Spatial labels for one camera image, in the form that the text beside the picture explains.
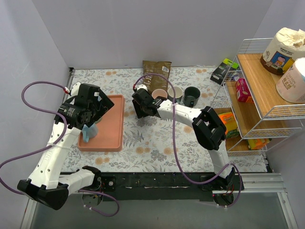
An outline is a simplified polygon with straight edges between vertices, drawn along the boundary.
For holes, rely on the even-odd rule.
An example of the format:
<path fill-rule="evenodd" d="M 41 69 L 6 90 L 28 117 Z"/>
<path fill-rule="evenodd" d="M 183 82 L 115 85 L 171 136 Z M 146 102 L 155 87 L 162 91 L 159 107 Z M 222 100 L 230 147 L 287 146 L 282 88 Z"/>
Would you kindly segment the pink mug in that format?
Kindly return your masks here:
<path fill-rule="evenodd" d="M 167 99 L 167 92 L 163 89 L 156 89 L 152 92 L 153 99 L 156 99 L 159 96 Z"/>

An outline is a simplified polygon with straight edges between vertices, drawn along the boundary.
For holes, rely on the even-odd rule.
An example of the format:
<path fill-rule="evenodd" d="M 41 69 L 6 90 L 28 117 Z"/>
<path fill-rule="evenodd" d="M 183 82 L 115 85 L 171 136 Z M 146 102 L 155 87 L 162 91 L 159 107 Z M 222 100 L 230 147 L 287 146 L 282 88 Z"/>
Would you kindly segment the black glossy mug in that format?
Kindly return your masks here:
<path fill-rule="evenodd" d="M 193 86 L 187 87 L 184 91 L 184 97 L 183 97 L 184 105 L 193 108 L 197 104 L 200 95 L 201 93 L 198 88 Z"/>

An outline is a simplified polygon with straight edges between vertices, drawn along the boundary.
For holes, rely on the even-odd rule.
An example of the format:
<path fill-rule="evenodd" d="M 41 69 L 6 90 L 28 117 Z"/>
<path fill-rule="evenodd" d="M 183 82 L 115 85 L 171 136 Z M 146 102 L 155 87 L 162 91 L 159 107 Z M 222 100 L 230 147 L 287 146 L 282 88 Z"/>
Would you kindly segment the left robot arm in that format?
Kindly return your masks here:
<path fill-rule="evenodd" d="M 77 172 L 60 177 L 70 147 L 82 129 L 93 126 L 114 103 L 99 86 L 77 83 L 71 90 L 63 88 L 70 98 L 54 112 L 51 136 L 34 171 L 20 180 L 17 189 L 31 199 L 59 210 L 68 196 L 80 189 L 101 191 L 100 170 L 84 166 Z"/>

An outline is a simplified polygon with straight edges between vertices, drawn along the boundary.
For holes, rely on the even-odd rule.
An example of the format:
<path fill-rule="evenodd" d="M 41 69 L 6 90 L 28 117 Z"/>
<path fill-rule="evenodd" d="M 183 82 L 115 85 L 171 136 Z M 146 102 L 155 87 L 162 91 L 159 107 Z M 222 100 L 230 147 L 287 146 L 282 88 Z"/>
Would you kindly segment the dark teal faceted mug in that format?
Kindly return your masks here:
<path fill-rule="evenodd" d="M 167 99 L 170 101 L 173 101 L 173 98 L 175 98 L 175 102 L 180 104 L 182 97 L 183 97 L 183 89 L 178 86 L 174 86 L 174 89 L 172 87 L 169 87 L 167 90 Z"/>

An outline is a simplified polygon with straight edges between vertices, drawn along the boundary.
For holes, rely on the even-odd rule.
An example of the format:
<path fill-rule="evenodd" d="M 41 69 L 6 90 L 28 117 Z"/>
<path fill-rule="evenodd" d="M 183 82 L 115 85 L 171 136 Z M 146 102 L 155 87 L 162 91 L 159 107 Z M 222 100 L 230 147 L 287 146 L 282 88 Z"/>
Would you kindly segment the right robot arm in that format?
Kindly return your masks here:
<path fill-rule="evenodd" d="M 164 120 L 173 121 L 174 156 L 176 164 L 186 180 L 196 185 L 207 185 L 216 182 L 216 185 L 223 190 L 228 189 L 233 184 L 236 169 L 230 164 L 225 148 L 226 127 L 213 108 L 209 106 L 204 109 L 190 108 L 162 96 L 153 98 L 143 84 L 140 86 L 134 85 L 133 91 L 132 102 L 138 118 L 156 116 Z M 176 150 L 176 122 L 191 127 L 195 132 L 199 145 L 209 152 L 215 173 L 210 179 L 194 181 L 183 172 Z"/>

